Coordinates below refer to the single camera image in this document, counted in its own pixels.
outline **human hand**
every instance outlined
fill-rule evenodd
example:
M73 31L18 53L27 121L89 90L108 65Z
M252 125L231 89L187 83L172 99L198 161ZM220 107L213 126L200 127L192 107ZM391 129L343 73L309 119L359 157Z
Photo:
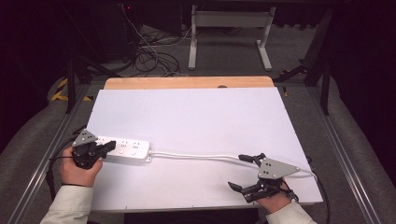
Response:
M281 186L282 189L287 189L285 183ZM272 196L271 198L263 198L257 200L257 203L264 207L269 213L274 213L285 207L286 205L291 203L291 200L286 197L283 192L279 192L278 194Z
M62 155L63 157L72 157L72 147L66 148ZM102 169L103 159L99 158L93 167L85 170L76 166L73 158L62 158L61 164L61 178L64 184L80 185L91 188L95 182L96 175Z

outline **sleeve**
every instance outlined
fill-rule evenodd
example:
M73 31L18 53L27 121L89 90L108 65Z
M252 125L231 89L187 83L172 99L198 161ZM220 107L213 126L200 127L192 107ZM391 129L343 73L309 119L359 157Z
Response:
M296 202L288 204L266 218L269 224L316 224Z
M91 212L93 189L79 186L61 186L41 224L87 223Z

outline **table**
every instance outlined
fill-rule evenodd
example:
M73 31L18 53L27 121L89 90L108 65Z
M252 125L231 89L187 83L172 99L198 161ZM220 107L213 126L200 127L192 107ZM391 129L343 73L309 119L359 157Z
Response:
M197 11L192 6L191 11L191 44L189 69L195 69L197 43L196 27L263 27L262 39L257 40L257 47L262 57L262 64L266 71L272 71L272 66L265 49L268 34L276 9L271 7L268 12L224 12L224 11Z
M246 88L248 83L254 88ZM96 99L88 130L146 140L151 149L167 152L234 156L263 152L268 158L309 169L269 77L111 78ZM252 185L257 171L257 167L226 161L155 157L151 163L134 165L105 161L96 178L92 210L128 213L254 207L257 204L247 204L227 182ZM287 181L301 203L322 201L313 177Z

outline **cable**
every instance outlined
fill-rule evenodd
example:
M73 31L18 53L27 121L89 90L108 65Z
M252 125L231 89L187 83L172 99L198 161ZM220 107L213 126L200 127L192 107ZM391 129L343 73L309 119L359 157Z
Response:
M150 52L146 49L142 49L142 48L138 49L136 60L137 60L137 62L140 62L140 63L136 62L136 64L134 65L134 68L141 73L131 75L131 77L139 76L142 74L146 74L146 76L147 76L149 74L149 72L155 70L158 65L161 66L165 71L165 73L163 74L163 77L172 76L173 74L176 74L176 73L180 74L180 65L178 63L178 60L174 56L167 54L167 53L161 53L161 52L158 52L157 55L158 55L158 57L153 55L152 52ZM154 59L157 59L156 63L147 65L147 63L153 61Z
M193 155L193 154L179 154L179 153L169 153L169 152L161 152L161 151L150 151L149 154L155 155L162 155L169 158L176 158L176 159L196 159L196 160L235 160L239 161L238 157L229 156L229 155ZM248 165L250 167L257 168L257 166L251 166L252 163L241 162L241 164ZM309 175L287 175L289 178L307 178L309 176L313 176L315 180L318 182L318 177L311 171L307 171L305 169L299 169L300 172L309 174Z
M240 161L239 158L234 157L234 156L228 156L228 155L209 155L209 156L203 156L203 155L192 155L192 154L178 154L178 153L168 153L168 152L161 152L161 151L151 151L152 155L164 155L164 156L169 156L170 158L190 158L190 159L207 159L207 160L215 160L215 159L231 159L231 160L237 160Z
M112 68L112 69L108 69L108 70L110 70L111 72L114 72L114 73L122 72L122 71L124 71L125 69L131 67L131 65L132 65L133 63L134 63L133 60L129 60L128 63L122 65L121 67ZM94 69L94 68L93 68L93 69L88 68L88 71L90 71L91 74L97 75L97 76L103 74L103 73L101 73L100 71L98 71L98 70L96 70L96 69Z
M142 34L142 36L146 36L147 37L146 40L150 43L150 45L152 45L154 43L157 43L157 42L163 42L164 40L169 40L169 39L173 39L173 41L171 43L174 43L174 42L176 42L176 41L178 41L180 39L179 36L165 39L166 37L172 36L172 35L170 35L168 33L165 33L163 31L159 31L159 30L155 30L155 31L144 33L144 34Z
M320 185L320 188L323 192L323 197L324 197L324 201L326 202L326 210L327 210L327 217L326 217L326 224L330 224L330 216L331 216L331 211L330 211L330 202L329 202L329 198L327 196L326 190L322 184L322 182L320 181L320 179L318 179L318 183Z
M49 185L49 193L50 197L53 200L55 200L56 192L55 192L55 183L53 180L53 165L55 162L59 159L57 158L58 154L61 152L61 150L70 142L73 142L75 140L75 137L67 139L63 144L61 144L56 150L53 156L49 159L49 169L46 173L46 180L47 184Z
M152 46L153 48L156 48L156 47L168 47L168 46L175 46L175 45L178 45L178 44L180 44L181 42L183 42L183 41L187 38L187 35L190 33L190 30L191 30L191 27L190 27L190 29L187 31L187 33L186 33L181 39L180 39L180 38L176 38L176 40L179 40L176 44L167 43L167 44L151 45L151 46ZM159 39L159 40L155 41L154 43L163 42L163 41L166 41L166 40L169 40L169 39L171 39L171 38L168 38L168 39Z
M315 180L318 182L318 177L315 175L315 173L313 173L311 171L307 171L305 169L301 169L301 168L299 168L299 171L302 173L309 174L309 175L288 175L288 177L290 177L290 178L306 178L309 176L313 176L315 178Z
M130 25L132 25L132 27L134 27L134 30L136 31L136 33L146 42L146 44L151 48L151 50L155 53L155 55L157 56L157 60L158 60L158 53L157 51L155 51L155 49L146 41L146 39L139 33L139 31L137 31L136 27L134 26L134 24L128 19L128 16L125 13L125 8L123 6L123 4L119 4L121 11L124 15L124 18L129 22Z

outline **power outlet socket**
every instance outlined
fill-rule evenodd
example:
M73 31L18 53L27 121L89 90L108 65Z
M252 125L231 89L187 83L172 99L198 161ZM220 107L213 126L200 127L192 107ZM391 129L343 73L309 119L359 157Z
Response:
M102 145L110 141L116 141L116 148L107 153L106 158L109 161L151 161L149 155L149 142L147 141L98 136L96 143Z

